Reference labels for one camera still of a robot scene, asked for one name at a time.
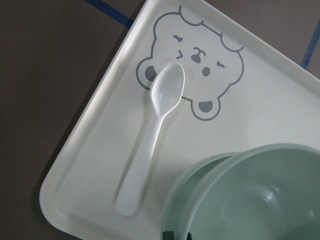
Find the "floor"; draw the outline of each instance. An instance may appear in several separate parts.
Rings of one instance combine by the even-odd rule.
[[[319,0],[208,0],[320,78]],[[52,227],[39,191],[144,1],[0,3],[0,239],[77,239]]]

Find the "tray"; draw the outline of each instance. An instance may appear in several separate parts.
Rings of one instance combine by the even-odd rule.
[[[115,209],[145,134],[149,87],[171,62],[182,100],[164,120],[140,209]],[[40,191],[57,229],[84,240],[160,240],[177,177],[212,155],[275,143],[320,150],[320,81],[202,0],[148,0]]]

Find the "blue line on floor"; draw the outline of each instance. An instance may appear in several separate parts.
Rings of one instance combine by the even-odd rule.
[[[319,37],[320,37],[320,20],[318,22],[318,25],[316,26],[315,30],[314,30],[314,33],[311,37],[311,40],[309,42],[309,45],[304,53],[304,56],[303,56],[303,59],[301,61],[301,64],[300,66],[303,67],[304,69],[307,69],[308,67],[308,64],[310,62],[310,59],[311,59],[311,56],[312,56],[312,53],[314,52],[315,48],[316,48],[316,45],[317,45],[317,42],[319,40]]]
[[[117,9],[113,8],[109,4],[105,3],[102,0],[84,0],[88,4],[92,5],[96,9],[100,10],[101,12],[107,14],[109,17],[113,18],[114,20],[118,21],[122,25],[130,28],[131,25],[134,23],[132,19],[124,15],[122,12],[119,12]]]

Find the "spoon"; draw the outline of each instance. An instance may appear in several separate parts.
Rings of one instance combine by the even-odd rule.
[[[115,201],[121,215],[131,215],[138,208],[162,123],[179,104],[184,86],[185,72],[178,63],[167,65],[153,80],[150,88],[153,117]]]

